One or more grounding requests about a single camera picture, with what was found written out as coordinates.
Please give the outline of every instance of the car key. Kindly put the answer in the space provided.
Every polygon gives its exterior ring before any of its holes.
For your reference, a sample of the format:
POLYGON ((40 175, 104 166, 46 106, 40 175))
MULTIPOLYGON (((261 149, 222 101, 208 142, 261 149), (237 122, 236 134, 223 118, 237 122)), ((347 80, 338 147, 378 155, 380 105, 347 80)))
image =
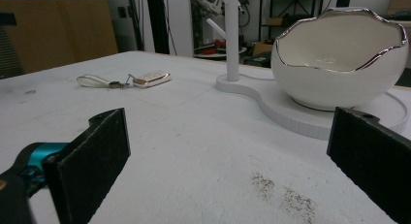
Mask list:
POLYGON ((138 78, 133 77, 133 85, 137 87, 141 87, 141 88, 146 88, 146 87, 161 84, 171 79, 172 79, 172 76, 170 73, 158 71, 158 72, 152 72, 152 73, 145 74, 138 78))

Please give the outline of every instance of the white pole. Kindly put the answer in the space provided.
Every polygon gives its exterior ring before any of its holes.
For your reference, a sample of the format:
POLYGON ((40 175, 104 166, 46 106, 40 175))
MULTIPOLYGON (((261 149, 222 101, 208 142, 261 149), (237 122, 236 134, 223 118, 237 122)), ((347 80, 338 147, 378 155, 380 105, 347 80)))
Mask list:
POLYGON ((225 4, 227 80, 238 81, 238 1, 225 4))
POLYGON ((212 27, 212 29, 214 29, 214 31, 220 34, 221 37, 226 39, 226 32, 224 32, 224 30, 220 28, 220 26, 218 26, 214 21, 212 21, 211 18, 208 18, 206 22, 212 27))

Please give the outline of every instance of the white ceramic bowl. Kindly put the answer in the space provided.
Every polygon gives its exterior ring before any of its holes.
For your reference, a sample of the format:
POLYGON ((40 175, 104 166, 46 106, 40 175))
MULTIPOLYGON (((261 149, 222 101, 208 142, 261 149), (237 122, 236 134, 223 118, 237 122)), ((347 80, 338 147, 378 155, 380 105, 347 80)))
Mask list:
POLYGON ((301 105, 324 111, 367 103, 390 89, 408 56, 404 28, 364 9, 329 9, 293 24, 274 44, 271 68, 301 105))

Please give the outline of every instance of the key ring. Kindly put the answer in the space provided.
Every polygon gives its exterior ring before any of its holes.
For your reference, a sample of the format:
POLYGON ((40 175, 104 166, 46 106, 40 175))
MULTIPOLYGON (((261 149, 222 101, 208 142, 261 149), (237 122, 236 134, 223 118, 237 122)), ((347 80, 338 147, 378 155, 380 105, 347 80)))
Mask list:
POLYGON ((94 75, 83 75, 77 78, 77 81, 80 85, 86 87, 96 87, 96 88, 128 88, 130 86, 128 80, 130 77, 133 77, 129 74, 129 77, 125 83, 121 83, 119 81, 109 81, 105 80, 101 77, 94 76, 94 75))

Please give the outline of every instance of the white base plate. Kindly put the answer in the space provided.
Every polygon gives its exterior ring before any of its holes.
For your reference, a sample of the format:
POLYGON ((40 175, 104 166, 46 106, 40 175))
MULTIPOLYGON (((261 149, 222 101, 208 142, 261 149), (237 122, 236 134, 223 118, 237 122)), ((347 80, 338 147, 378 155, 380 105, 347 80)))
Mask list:
MULTIPOLYGON (((275 80, 239 75, 238 81, 227 81, 227 76, 221 76, 217 78, 217 89, 253 98, 268 118, 295 133, 326 141, 330 137, 333 112, 297 104, 275 80)), ((377 116, 380 124, 398 133, 404 130, 409 115, 407 106, 389 92, 353 109, 377 116)))

